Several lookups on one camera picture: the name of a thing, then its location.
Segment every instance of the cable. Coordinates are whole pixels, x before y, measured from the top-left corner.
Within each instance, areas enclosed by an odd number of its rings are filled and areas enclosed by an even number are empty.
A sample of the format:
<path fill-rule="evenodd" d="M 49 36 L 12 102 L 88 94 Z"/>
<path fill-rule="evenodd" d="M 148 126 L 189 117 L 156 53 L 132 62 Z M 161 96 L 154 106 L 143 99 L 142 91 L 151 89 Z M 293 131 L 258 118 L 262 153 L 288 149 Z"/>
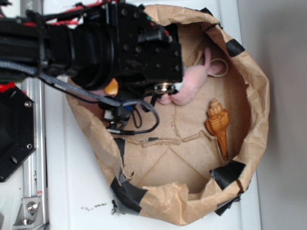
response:
<path fill-rule="evenodd" d="M 23 64 L 15 63 L 15 62 L 11 62 L 11 61 L 0 60 L 0 68 L 15 70 L 15 71 L 18 71 L 18 72 L 23 72 L 23 73 L 28 74 L 30 76 L 36 76 L 36 74 L 37 74 L 37 68 L 26 66 L 26 65 L 23 65 Z M 94 93 L 88 92 L 84 89 L 78 88 L 74 85 L 71 85 L 71 84 L 66 83 L 64 81 L 61 81 L 61 80 L 59 80 L 55 77 L 49 76 L 49 75 L 47 75 L 43 72 L 39 73 L 39 79 L 46 82 L 48 85 L 53 85 L 53 86 L 58 85 L 61 88 L 66 89 L 66 91 L 69 90 L 69 91 L 75 92 L 77 94 L 83 95 L 85 97 L 96 99 L 96 100 L 98 100 L 102 103 L 105 103 L 105 104 L 108 104 L 108 105 L 111 105 L 111 106 L 114 106 L 114 107 L 125 107 L 125 106 L 140 104 L 140 105 L 144 106 L 146 109 L 148 109 L 149 111 L 151 111 L 153 113 L 155 119 L 156 119 L 155 125 L 152 126 L 150 129 L 147 129 L 147 130 L 140 130 L 140 131 L 130 131 L 129 130 L 129 131 L 126 131 L 126 130 L 108 129 L 108 131 L 110 133 L 119 134 L 119 135 L 143 134 L 143 133 L 148 133 L 148 132 L 153 131 L 155 128 L 158 127 L 158 125 L 160 123 L 159 115 L 158 115 L 157 111 L 155 110 L 155 108 L 151 104 L 149 104 L 149 103 L 147 103 L 143 100 L 135 99 L 135 100 L 127 100 L 127 101 L 124 101 L 124 102 L 119 102 L 119 101 L 116 101 L 116 100 L 113 100 L 113 99 L 110 99 L 110 98 L 107 98 L 107 97 L 103 97 L 103 96 L 96 95 Z"/>
<path fill-rule="evenodd" d="M 26 65 L 18 64 L 18 63 L 11 62 L 11 61 L 0 60 L 0 68 L 16 70 L 16 71 L 19 71 L 19 72 L 26 73 L 30 76 L 35 76 L 36 73 L 37 73 L 37 68 L 35 68 L 35 67 L 26 66 Z M 113 99 L 110 99 L 110 98 L 107 98 L 107 97 L 103 97 L 103 96 L 96 95 L 94 93 L 88 92 L 87 90 L 78 88 L 74 85 L 66 83 L 62 80 L 55 78 L 55 77 L 49 76 L 49 75 L 47 75 L 43 72 L 40 73 L 39 79 L 43 79 L 43 80 L 45 80 L 49 83 L 52 83 L 54 85 L 58 85 L 61 88 L 64 88 L 66 90 L 75 92 L 75 93 L 83 95 L 85 97 L 96 99 L 96 100 L 98 100 L 102 103 L 105 103 L 105 104 L 108 104 L 108 105 L 111 105 L 111 106 L 114 106 L 114 107 L 122 106 L 122 103 L 119 102 L 119 101 L 116 101 L 116 100 L 113 100 Z"/>
<path fill-rule="evenodd" d="M 49 82 L 45 81 L 44 79 L 41 79 L 41 81 L 43 83 L 45 83 L 46 85 L 48 85 L 48 86 L 50 86 L 50 87 L 52 87 L 52 88 L 54 88 L 56 90 L 59 90 L 59 91 L 65 93 L 65 94 L 68 94 L 68 95 L 70 95 L 70 96 L 72 96 L 72 97 L 74 97 L 74 98 L 76 98 L 76 99 L 78 99 L 80 101 L 83 101 L 83 102 L 86 102 L 86 103 L 89 103 L 89 104 L 97 104 L 97 103 L 99 103 L 99 101 L 89 101 L 89 100 L 86 100 L 86 99 L 84 99 L 82 97 L 79 97 L 78 95 L 76 95 L 74 93 L 71 93 L 71 92 L 66 91 L 64 89 L 61 89 L 60 87 L 55 86 L 54 84 L 50 84 Z"/>
<path fill-rule="evenodd" d="M 134 109 L 135 109 L 135 112 L 137 113 L 138 117 L 139 117 L 139 120 L 140 120 L 140 124 L 137 125 L 136 124 L 136 119 L 135 119 L 135 115 L 134 115 L 134 111 L 132 112 L 132 119 L 133 119 L 133 122 L 134 122 L 134 126 L 136 128 L 141 128 L 142 127 L 142 117 L 141 117 L 141 114 L 139 112 L 139 110 L 134 106 Z"/>

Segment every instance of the black tape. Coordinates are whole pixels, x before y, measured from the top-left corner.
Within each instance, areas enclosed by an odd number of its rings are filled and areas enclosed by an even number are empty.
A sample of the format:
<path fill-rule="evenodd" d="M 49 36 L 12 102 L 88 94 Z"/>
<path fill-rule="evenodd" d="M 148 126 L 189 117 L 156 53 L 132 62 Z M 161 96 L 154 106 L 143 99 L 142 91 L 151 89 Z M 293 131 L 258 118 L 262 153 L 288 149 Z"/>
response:
<path fill-rule="evenodd" d="M 124 154 L 125 154 L 125 143 L 126 143 L 126 141 L 123 138 L 115 138 L 114 141 L 116 142 L 116 144 L 118 146 L 119 153 L 120 153 L 120 156 L 121 156 L 121 160 L 124 163 Z"/>
<path fill-rule="evenodd" d="M 221 216 L 222 214 L 224 214 L 224 212 L 231 208 L 232 204 L 234 202 L 239 202 L 241 200 L 241 194 L 238 195 L 237 197 L 231 199 L 231 200 L 228 200 L 227 202 L 224 202 L 220 205 L 217 206 L 217 210 L 215 211 L 215 213 L 219 216 Z"/>
<path fill-rule="evenodd" d="M 208 10 L 208 8 L 207 8 L 207 7 L 203 8 L 202 10 L 200 10 L 200 12 L 203 12 L 203 13 L 208 13 L 208 14 L 210 14 L 211 16 L 213 16 L 213 14 L 211 13 L 211 11 L 210 11 L 210 10 Z"/>
<path fill-rule="evenodd" d="M 224 167 L 210 170 L 210 174 L 220 186 L 220 188 L 224 190 L 227 186 L 229 186 L 232 182 L 236 181 L 240 177 L 245 166 L 246 165 L 243 163 L 231 161 Z"/>
<path fill-rule="evenodd" d="M 226 48 L 229 53 L 229 56 L 232 58 L 238 56 L 245 51 L 244 47 L 235 39 L 230 40 L 226 43 Z"/>
<path fill-rule="evenodd" d="M 125 189 L 120 186 L 117 178 L 114 178 L 111 189 L 114 197 L 114 211 L 119 213 L 127 213 L 138 215 L 141 211 L 141 207 L 135 204 L 127 196 Z"/>
<path fill-rule="evenodd" d="M 138 215 L 142 209 L 139 204 L 147 190 L 133 186 L 127 181 L 124 175 L 121 174 L 119 180 L 122 181 L 123 178 L 124 181 L 121 182 L 121 185 L 117 178 L 114 178 L 111 184 L 114 201 L 117 206 L 116 208 L 114 206 L 114 210 L 119 213 Z"/>

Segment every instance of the yellow object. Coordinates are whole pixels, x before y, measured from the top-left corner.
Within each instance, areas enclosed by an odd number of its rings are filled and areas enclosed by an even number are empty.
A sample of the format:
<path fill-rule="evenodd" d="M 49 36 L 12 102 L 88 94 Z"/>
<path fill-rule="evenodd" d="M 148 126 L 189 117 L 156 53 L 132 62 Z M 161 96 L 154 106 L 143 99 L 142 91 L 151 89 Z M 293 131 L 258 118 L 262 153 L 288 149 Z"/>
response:
<path fill-rule="evenodd" d="M 206 127 L 211 135 L 217 137 L 222 157 L 226 161 L 228 160 L 226 129 L 229 124 L 229 112 L 216 99 L 213 99 L 208 115 Z"/>
<path fill-rule="evenodd" d="M 118 94 L 118 82 L 113 78 L 110 83 L 105 87 L 105 93 L 109 95 Z"/>

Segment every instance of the crumpled paper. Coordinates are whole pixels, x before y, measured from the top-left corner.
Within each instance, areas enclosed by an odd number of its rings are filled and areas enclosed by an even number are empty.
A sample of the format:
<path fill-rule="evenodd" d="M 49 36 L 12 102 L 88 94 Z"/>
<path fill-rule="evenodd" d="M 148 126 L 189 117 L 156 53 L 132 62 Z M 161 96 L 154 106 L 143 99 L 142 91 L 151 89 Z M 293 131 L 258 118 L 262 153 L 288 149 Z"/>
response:
<path fill-rule="evenodd" d="M 124 138 L 124 164 L 114 138 L 101 121 L 101 114 L 68 96 L 71 109 L 93 147 L 109 184 L 124 173 L 129 183 L 148 190 L 139 215 L 186 225 L 215 211 L 217 206 L 247 190 L 265 151 L 268 135 L 269 82 L 247 51 L 232 57 L 227 50 L 230 37 L 207 13 L 187 8 L 152 5 L 146 13 L 156 23 L 177 23 L 185 66 L 201 64 L 203 50 L 229 65 L 221 78 L 208 77 L 194 100 L 178 106 L 156 104 L 161 119 L 151 133 Z M 229 161 L 224 161 L 216 141 L 204 122 L 209 103 L 216 98 L 229 111 L 227 129 Z M 153 125 L 152 115 L 141 112 L 143 126 Z M 128 130 L 135 129 L 129 122 Z M 222 190 L 210 170 L 231 160 L 245 164 L 238 180 Z"/>

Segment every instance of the metal bracket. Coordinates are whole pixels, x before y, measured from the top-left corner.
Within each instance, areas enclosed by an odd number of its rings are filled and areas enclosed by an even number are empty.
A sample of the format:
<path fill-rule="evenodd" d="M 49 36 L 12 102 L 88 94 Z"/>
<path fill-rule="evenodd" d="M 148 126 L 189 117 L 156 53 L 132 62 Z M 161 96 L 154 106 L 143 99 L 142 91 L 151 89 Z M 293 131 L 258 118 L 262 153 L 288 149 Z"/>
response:
<path fill-rule="evenodd" d="M 44 225 L 41 198 L 23 198 L 13 230 L 34 229 L 40 225 Z"/>
<path fill-rule="evenodd" d="M 4 221 L 4 216 L 0 214 L 0 230 Z"/>

